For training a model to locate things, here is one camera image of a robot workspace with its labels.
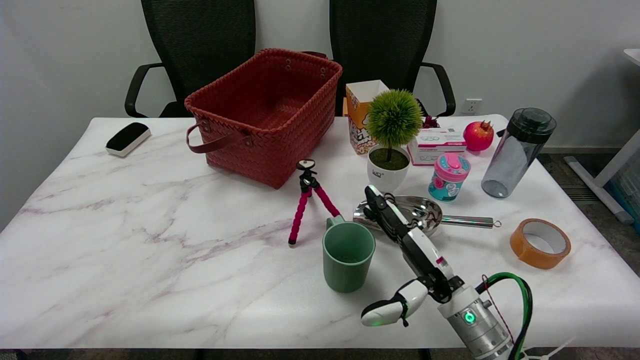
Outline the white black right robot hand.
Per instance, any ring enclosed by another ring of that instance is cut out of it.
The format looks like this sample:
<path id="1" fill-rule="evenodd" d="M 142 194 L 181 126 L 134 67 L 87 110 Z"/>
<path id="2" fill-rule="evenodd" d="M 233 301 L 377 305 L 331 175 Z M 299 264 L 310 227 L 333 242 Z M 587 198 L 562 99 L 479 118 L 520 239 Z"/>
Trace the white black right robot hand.
<path id="1" fill-rule="evenodd" d="M 454 274 L 453 268 L 441 255 L 432 240 L 407 220 L 395 204 L 392 194 L 383 194 L 375 186 L 365 187 L 367 219 L 375 221 L 393 243 L 398 244 L 403 258 L 416 278 L 403 284 L 388 300 L 379 300 L 366 306 L 361 323 L 378 327 L 402 321 L 407 327 L 412 316 L 427 297 L 443 305 L 452 301 L 465 283 Z"/>

